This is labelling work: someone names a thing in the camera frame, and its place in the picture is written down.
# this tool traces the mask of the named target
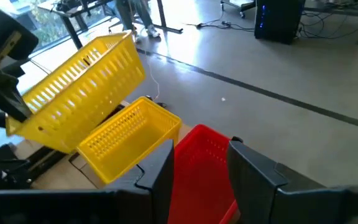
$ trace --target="jeans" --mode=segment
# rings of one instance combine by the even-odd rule
[[[149,25],[152,25],[152,18],[147,11],[145,3],[143,0],[126,0],[131,3],[131,8],[133,13],[137,12],[140,19],[142,19],[143,25],[147,28]],[[124,25],[125,30],[133,30],[134,25],[132,24],[131,11],[129,9],[129,4],[126,4],[124,0],[113,0],[107,3],[107,6],[116,14],[118,19]]]

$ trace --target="office floor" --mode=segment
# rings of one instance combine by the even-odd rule
[[[160,41],[145,37],[138,45],[160,54],[140,54],[146,72],[150,74],[150,64],[160,84],[158,101],[166,102],[184,123],[203,123],[228,136],[239,136],[249,147],[322,184],[358,184],[358,126],[207,75],[213,72],[358,119],[358,33],[336,40],[300,39],[293,45],[283,45],[256,40],[253,33],[196,30],[183,24],[217,19],[221,13],[217,0],[164,0],[164,4],[168,23],[182,26],[184,32],[162,33]],[[223,20],[253,27],[254,16],[251,10],[246,19],[241,19],[236,9],[226,6]],[[334,32],[342,19],[327,19],[322,35]],[[314,22],[308,18],[304,21]],[[105,34],[103,26],[106,24],[80,38],[86,42]],[[357,26],[358,18],[349,17],[336,35]],[[75,50],[69,40],[34,60],[52,70]],[[20,80],[20,91],[45,76],[31,63],[24,65],[24,70],[28,74]],[[156,84],[149,75],[128,100],[156,94]]]

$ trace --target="floor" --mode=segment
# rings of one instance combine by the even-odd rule
[[[256,40],[251,32],[185,25],[219,18],[218,0],[163,2],[168,24],[183,27],[184,32],[162,33],[160,40],[148,40],[142,32],[145,37],[138,48],[158,54],[140,54],[148,77],[127,100],[157,95],[152,73],[160,86],[157,101],[166,102],[184,123],[203,123],[227,136],[239,136],[249,147],[324,185],[358,184],[358,126],[206,75],[218,74],[358,120],[358,33],[283,45]],[[223,20],[253,27],[254,13],[250,10],[241,19],[236,9],[226,6]],[[158,14],[153,18],[158,21]],[[327,19],[325,34],[334,32],[342,20]],[[337,35],[357,26],[358,18],[347,18]],[[106,31],[99,26],[81,39],[87,42]],[[53,70],[75,50],[67,41],[33,59]],[[21,92],[46,76],[31,63],[23,69],[27,75],[19,82]]]

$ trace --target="red basket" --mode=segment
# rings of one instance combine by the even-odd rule
[[[199,124],[175,147],[169,224],[218,224],[231,219],[237,206],[232,206],[235,200],[227,173],[229,141]]]

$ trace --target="computer tower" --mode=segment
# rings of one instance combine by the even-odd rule
[[[258,0],[255,38],[292,43],[304,5],[305,0]]]

